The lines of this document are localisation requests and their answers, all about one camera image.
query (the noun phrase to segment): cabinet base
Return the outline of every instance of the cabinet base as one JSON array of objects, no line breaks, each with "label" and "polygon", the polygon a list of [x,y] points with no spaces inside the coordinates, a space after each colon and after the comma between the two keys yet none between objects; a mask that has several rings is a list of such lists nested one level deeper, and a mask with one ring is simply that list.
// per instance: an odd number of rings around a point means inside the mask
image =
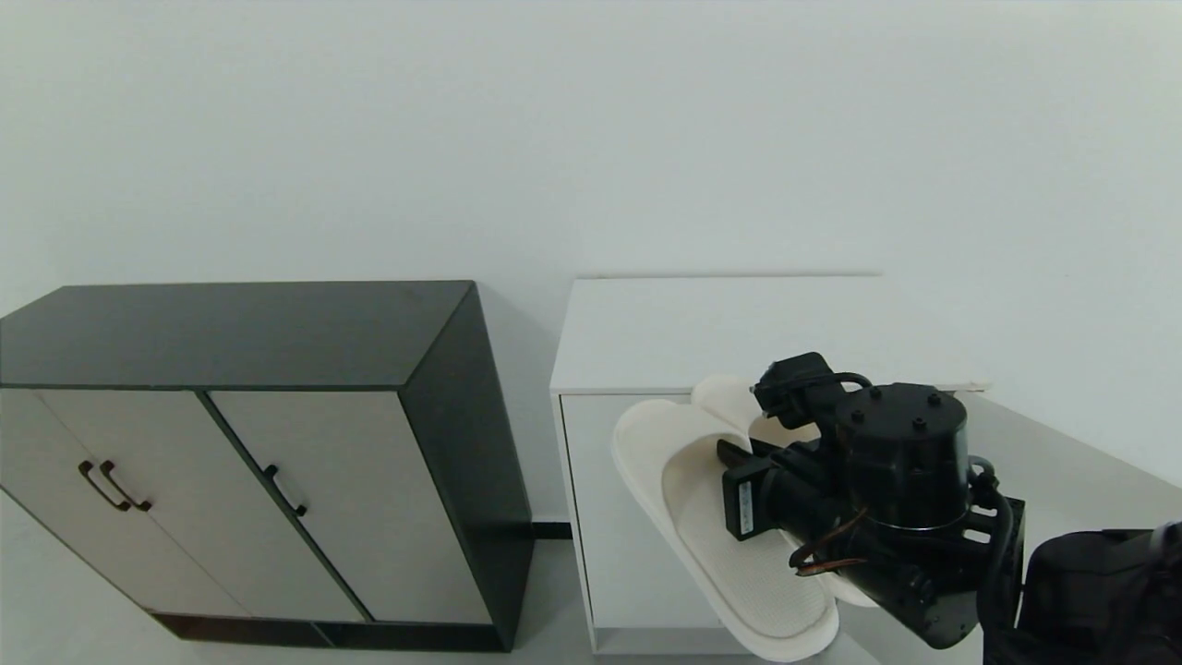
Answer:
[{"label": "cabinet base", "polygon": [[176,637],[266,646],[371,651],[506,652],[494,626],[467,624],[336,624],[150,613]]}]

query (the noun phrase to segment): cable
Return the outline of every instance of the cable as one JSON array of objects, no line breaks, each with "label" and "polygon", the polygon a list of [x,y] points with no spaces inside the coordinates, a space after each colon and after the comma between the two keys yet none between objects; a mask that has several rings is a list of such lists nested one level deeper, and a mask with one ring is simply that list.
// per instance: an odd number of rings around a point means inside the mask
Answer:
[{"label": "cable", "polygon": [[858,511],[857,515],[853,516],[853,519],[851,519],[845,524],[838,524],[836,528],[833,528],[832,532],[825,534],[824,536],[817,539],[811,543],[805,543],[799,548],[797,548],[797,550],[792,553],[792,556],[788,558],[788,566],[797,569],[797,576],[812,578],[813,575],[820,575],[821,573],[830,573],[832,571],[839,571],[849,566],[865,563],[868,560],[858,558],[837,559],[833,561],[814,560],[812,563],[805,563],[805,560],[807,560],[810,556],[816,555],[823,547],[832,542],[833,539],[840,536],[842,534],[856,527],[858,522],[860,522],[862,519],[866,516],[868,511],[869,511],[868,508],[863,508],[862,510]]},{"label": "cable", "polygon": [[860,374],[853,372],[834,372],[831,374],[821,374],[819,377],[806,377],[804,379],[788,379],[785,382],[769,382],[758,389],[777,389],[780,391],[799,391],[801,389],[812,389],[814,386],[825,386],[826,384],[857,384],[863,389],[872,389],[873,384],[869,379]]}]

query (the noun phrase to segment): cabinet side panel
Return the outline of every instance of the cabinet side panel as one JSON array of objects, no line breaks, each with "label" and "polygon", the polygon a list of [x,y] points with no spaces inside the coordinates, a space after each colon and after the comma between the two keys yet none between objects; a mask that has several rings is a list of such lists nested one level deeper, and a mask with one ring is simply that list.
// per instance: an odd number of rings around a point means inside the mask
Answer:
[{"label": "cabinet side panel", "polygon": [[533,534],[475,287],[401,398],[493,624],[506,646],[512,645]]}]

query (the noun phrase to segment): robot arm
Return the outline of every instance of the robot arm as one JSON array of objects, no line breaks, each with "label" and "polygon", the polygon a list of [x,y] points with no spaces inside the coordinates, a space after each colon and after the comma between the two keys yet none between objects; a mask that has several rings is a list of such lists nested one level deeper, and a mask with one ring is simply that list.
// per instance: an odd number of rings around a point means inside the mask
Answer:
[{"label": "robot arm", "polygon": [[1053,539],[1022,587],[1025,503],[969,456],[953,396],[873,386],[816,353],[772,365],[752,392],[766,417],[820,438],[719,442],[735,539],[791,533],[798,575],[842,575],[934,648],[980,622],[986,663],[1182,664],[1182,523]]}]

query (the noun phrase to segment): black wiring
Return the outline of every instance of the black wiring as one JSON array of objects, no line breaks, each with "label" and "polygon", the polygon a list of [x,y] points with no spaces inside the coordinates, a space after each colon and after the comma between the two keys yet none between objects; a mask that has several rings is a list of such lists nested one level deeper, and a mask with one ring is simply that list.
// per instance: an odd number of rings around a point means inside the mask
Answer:
[{"label": "black wiring", "polygon": [[869,379],[860,374],[853,372],[834,372],[832,374],[821,374],[820,377],[807,377],[805,379],[788,379],[787,382],[772,382],[767,384],[767,387],[774,387],[781,391],[799,391],[801,389],[812,389],[814,386],[825,386],[827,384],[857,384],[863,389],[871,389],[873,384]]}]

